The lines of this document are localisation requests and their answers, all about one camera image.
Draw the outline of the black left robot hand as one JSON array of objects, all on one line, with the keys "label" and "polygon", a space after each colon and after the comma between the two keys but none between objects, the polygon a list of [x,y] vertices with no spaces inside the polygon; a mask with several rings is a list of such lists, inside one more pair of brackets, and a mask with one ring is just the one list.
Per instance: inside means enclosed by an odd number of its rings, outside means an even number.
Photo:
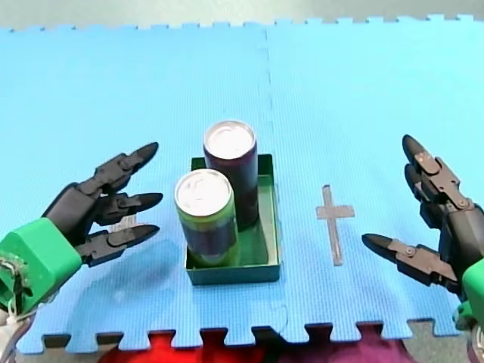
[{"label": "black left robot hand", "polygon": [[152,142],[131,154],[116,155],[98,166],[92,177],[68,184],[43,212],[74,247],[82,263],[94,267],[117,259],[126,249],[145,242],[160,230],[147,224],[115,232],[90,232],[93,224],[111,226],[161,202],[160,192],[133,196],[121,192],[130,178],[152,160],[158,147],[157,142]]}]

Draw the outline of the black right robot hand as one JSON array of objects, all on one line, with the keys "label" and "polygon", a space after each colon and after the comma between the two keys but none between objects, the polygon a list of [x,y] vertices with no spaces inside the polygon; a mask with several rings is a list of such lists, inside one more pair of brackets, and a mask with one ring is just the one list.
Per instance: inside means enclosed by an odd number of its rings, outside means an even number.
[{"label": "black right robot hand", "polygon": [[461,193],[460,179],[415,138],[404,135],[402,149],[408,159],[405,180],[420,204],[421,218],[440,232],[439,249],[372,233],[361,240],[402,274],[427,286],[443,286],[464,301],[464,273],[483,258],[483,208]]}]

